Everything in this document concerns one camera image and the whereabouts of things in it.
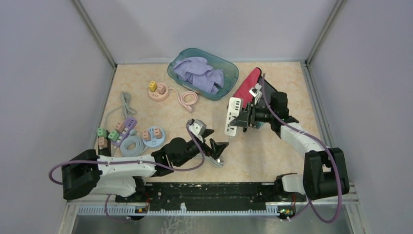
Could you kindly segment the white power strip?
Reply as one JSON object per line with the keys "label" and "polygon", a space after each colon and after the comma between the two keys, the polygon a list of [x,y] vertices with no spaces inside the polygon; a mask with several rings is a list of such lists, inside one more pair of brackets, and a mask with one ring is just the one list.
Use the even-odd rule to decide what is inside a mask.
{"label": "white power strip", "polygon": [[242,110],[242,99],[238,97],[231,97],[229,99],[227,107],[227,116],[225,122],[225,135],[234,137],[237,132],[237,127],[231,125],[231,121],[234,120]]}

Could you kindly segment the pink plug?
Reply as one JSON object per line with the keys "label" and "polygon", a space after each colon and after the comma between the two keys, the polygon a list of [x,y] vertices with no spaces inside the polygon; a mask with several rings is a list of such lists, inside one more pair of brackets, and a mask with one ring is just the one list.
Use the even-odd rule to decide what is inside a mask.
{"label": "pink plug", "polygon": [[151,135],[150,135],[150,132],[148,130],[143,131],[142,139],[144,141],[150,141],[151,140]]}
{"label": "pink plug", "polygon": [[122,133],[122,132],[125,130],[125,125],[124,125],[124,123],[123,123],[123,122],[118,122],[118,123],[116,124],[116,126],[115,126],[115,130],[116,130],[118,133]]}
{"label": "pink plug", "polygon": [[161,139],[163,137],[162,130],[159,127],[153,128],[153,135],[156,139]]}
{"label": "pink plug", "polygon": [[158,92],[158,94],[163,95],[166,92],[166,89],[167,88],[164,83],[158,83],[156,91]]}
{"label": "pink plug", "polygon": [[99,137],[97,140],[99,148],[107,148],[108,147],[108,140],[105,137]]}

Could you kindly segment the blue round power socket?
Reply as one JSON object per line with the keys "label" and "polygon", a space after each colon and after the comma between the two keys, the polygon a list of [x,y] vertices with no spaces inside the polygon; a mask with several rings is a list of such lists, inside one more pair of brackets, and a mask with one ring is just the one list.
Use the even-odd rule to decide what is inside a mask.
{"label": "blue round power socket", "polygon": [[161,127],[152,126],[143,131],[142,140],[148,148],[158,149],[165,143],[166,133]]}

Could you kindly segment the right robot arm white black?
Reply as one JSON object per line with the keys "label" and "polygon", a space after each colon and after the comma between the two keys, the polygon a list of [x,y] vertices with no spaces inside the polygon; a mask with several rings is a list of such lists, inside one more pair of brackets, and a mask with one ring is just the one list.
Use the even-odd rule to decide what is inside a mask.
{"label": "right robot arm white black", "polygon": [[344,152],[340,148],[327,147],[304,131],[299,121],[289,114],[286,93],[273,92],[269,103],[264,107],[248,103],[243,111],[229,122],[229,126],[246,130],[255,127],[259,122],[269,123],[271,130],[304,159],[302,174],[277,176],[274,194],[278,200],[287,201],[293,193],[317,200],[349,192]]}

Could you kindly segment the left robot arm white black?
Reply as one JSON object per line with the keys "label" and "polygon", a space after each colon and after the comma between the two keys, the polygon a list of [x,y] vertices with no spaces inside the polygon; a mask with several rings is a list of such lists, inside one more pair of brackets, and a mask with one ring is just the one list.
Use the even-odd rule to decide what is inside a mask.
{"label": "left robot arm white black", "polygon": [[146,188],[138,178],[182,172],[181,166],[197,155],[219,159],[229,143],[211,138],[206,144],[205,138],[213,132],[206,129],[201,139],[190,141],[175,137],[161,149],[142,156],[111,157],[98,155],[94,149],[85,150],[61,167],[63,198],[112,194],[139,202],[145,198]]}

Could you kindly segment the pink round power socket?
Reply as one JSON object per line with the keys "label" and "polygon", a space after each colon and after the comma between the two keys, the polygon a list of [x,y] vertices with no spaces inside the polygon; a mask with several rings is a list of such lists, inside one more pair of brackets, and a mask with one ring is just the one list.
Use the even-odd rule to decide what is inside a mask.
{"label": "pink round power socket", "polygon": [[164,82],[151,81],[148,89],[149,98],[155,102],[162,102],[169,97],[169,87]]}

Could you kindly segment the yellow plug adapter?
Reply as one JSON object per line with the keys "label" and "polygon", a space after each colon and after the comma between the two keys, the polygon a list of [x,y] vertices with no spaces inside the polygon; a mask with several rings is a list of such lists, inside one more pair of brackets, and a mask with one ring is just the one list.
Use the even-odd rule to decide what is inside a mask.
{"label": "yellow plug adapter", "polygon": [[157,83],[155,81],[151,81],[148,88],[150,92],[155,92],[157,90]]}

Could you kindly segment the pink plug on purple strip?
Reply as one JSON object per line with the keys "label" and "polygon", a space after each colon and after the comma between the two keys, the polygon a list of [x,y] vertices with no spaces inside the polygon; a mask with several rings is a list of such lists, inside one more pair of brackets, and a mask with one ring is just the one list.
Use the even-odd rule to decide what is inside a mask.
{"label": "pink plug on purple strip", "polygon": [[118,133],[122,133],[122,132],[125,130],[125,125],[124,125],[124,123],[123,123],[123,122],[118,122],[118,123],[116,124],[116,126],[115,126],[115,130],[116,130]]}

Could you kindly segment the green plug on purple strip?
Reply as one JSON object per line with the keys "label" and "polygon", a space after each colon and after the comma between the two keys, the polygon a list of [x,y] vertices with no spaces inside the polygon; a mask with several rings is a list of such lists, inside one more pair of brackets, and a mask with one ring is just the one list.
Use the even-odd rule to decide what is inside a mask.
{"label": "green plug on purple strip", "polygon": [[120,137],[120,133],[116,130],[112,130],[108,135],[108,138],[113,142],[118,141],[119,137]]}

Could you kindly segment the pink plug on black strip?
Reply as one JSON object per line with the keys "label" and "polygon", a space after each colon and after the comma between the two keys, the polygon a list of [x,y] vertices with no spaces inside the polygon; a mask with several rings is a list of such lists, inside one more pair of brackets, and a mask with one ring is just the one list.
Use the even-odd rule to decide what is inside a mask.
{"label": "pink plug on black strip", "polygon": [[107,148],[108,147],[108,140],[105,137],[99,137],[97,140],[99,148]]}

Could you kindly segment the green plug on black strip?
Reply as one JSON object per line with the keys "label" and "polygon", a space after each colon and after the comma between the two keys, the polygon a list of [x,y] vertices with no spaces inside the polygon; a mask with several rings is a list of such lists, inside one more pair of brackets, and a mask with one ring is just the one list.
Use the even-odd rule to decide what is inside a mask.
{"label": "green plug on black strip", "polygon": [[107,138],[108,137],[108,131],[105,128],[98,128],[97,129],[97,137],[103,137],[103,138]]}

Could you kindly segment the red and grey cloth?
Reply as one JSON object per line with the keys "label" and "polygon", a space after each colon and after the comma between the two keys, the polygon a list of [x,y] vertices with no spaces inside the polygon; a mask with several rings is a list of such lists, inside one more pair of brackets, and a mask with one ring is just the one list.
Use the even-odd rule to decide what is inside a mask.
{"label": "red and grey cloth", "polygon": [[[234,93],[233,97],[243,100],[243,108],[252,101],[253,96],[249,93],[250,88],[254,87],[257,83],[261,84],[262,77],[262,70],[259,67],[254,68]],[[277,90],[268,82],[267,78],[265,78],[264,89],[268,103],[271,104],[271,94]]]}

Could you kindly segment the teal plastic basin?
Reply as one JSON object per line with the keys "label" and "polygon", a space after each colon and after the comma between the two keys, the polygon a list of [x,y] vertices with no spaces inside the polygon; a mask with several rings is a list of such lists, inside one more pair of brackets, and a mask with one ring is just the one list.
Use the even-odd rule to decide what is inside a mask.
{"label": "teal plastic basin", "polygon": [[216,55],[188,48],[168,65],[167,74],[179,85],[209,100],[220,100],[235,86],[238,67]]}

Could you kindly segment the purple cloth in basin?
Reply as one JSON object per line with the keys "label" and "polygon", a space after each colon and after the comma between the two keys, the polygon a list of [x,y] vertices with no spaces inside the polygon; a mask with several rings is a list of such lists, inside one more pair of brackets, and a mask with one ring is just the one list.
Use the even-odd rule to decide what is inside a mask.
{"label": "purple cloth in basin", "polygon": [[224,72],[208,65],[203,57],[189,57],[178,60],[173,67],[178,78],[209,94],[217,94],[224,87]]}

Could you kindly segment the purple power strip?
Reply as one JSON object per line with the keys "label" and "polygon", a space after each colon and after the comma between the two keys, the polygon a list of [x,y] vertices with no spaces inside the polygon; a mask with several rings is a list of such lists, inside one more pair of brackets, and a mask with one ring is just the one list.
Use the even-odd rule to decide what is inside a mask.
{"label": "purple power strip", "polygon": [[125,125],[125,130],[120,133],[119,140],[116,142],[111,141],[113,146],[119,147],[120,144],[129,136],[130,132],[135,128],[137,125],[137,120],[134,117],[127,117],[123,121]]}

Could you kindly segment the black power strip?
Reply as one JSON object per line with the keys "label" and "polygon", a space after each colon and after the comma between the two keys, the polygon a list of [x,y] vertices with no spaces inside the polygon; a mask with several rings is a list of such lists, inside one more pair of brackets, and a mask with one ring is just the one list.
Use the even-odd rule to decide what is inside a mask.
{"label": "black power strip", "polygon": [[112,148],[111,148],[111,144],[108,141],[108,147],[107,148],[99,148],[98,147],[98,154],[102,155],[102,156],[112,156]]}

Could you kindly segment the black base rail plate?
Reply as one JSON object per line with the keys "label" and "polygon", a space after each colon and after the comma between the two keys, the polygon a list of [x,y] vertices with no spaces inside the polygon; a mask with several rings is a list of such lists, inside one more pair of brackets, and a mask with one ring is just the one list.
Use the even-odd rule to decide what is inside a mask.
{"label": "black base rail plate", "polygon": [[269,202],[292,202],[297,196],[282,192],[273,182],[184,183],[150,182],[118,203],[142,202],[150,211],[263,211]]}

